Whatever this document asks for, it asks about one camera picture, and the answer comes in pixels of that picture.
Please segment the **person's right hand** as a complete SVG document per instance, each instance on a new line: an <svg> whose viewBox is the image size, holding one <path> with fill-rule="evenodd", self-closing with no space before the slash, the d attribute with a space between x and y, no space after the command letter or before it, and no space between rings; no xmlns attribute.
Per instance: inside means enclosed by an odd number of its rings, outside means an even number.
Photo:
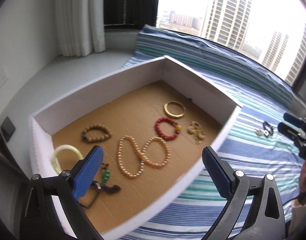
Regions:
<svg viewBox="0 0 306 240"><path fill-rule="evenodd" d="M306 161L303 163L298 183L299 183L300 194L306 193Z"/></svg>

